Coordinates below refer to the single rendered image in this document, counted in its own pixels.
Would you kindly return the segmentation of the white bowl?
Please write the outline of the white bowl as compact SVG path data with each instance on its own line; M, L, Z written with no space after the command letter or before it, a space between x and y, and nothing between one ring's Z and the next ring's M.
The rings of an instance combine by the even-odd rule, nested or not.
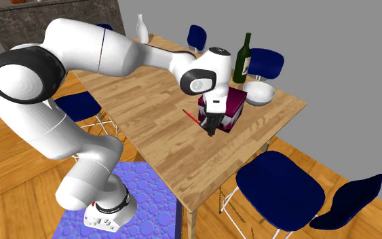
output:
M255 107L270 103L275 96L275 89L261 81L245 83L242 90L247 93L246 102Z

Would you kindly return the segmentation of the wooden table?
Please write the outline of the wooden table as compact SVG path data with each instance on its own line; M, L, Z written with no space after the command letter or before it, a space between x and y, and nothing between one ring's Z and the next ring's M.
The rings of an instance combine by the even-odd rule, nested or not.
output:
M183 112L197 116L197 97L183 94L167 71L75 76L185 207L188 239L220 239L201 205L305 106L277 91L263 107L246 105L231 132L208 136Z

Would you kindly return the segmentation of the maroon and white box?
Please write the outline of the maroon and white box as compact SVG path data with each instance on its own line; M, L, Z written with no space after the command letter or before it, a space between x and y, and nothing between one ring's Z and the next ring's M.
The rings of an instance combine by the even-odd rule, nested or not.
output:
M206 99L204 98L206 93L204 93L198 99L198 121L203 122L206 119L206 113L204 111L206 106ZM218 129L229 133L236 121L242 114L242 109L244 107L244 102L246 100L247 93L238 90L236 88L229 87L227 102L226 102L226 112L223 120L218 125Z

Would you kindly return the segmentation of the red pen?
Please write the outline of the red pen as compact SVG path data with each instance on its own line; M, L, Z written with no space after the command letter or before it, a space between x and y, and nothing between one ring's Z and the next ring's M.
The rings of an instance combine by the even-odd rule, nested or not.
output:
M200 125L200 122L197 120L197 119L195 119L188 111L186 111L186 110L184 110L183 109L183 112L188 116L188 117L190 117L197 125L199 125L199 126L201 126Z

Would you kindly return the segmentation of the green wine bottle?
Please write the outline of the green wine bottle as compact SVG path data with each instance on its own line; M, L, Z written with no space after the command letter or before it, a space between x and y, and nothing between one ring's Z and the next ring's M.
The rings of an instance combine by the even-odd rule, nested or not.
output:
M251 33L246 33L244 44L237 53L237 58L235 61L235 68L233 73L233 81L237 84L242 84L246 80L250 60L251 60L251 50L250 50L250 38Z

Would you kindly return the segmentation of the white slender vase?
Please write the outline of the white slender vase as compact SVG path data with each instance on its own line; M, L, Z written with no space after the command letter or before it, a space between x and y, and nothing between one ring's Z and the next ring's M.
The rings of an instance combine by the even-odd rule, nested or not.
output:
M137 15L136 33L141 43L147 44L149 42L148 28L143 20L142 14Z

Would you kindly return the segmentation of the dark marble counter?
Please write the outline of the dark marble counter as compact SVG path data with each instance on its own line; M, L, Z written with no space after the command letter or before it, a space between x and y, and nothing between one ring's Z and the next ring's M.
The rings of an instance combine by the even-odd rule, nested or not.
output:
M0 44L9 50L21 43L43 41L48 24L68 18L90 24L108 24L125 33L118 0L0 0Z

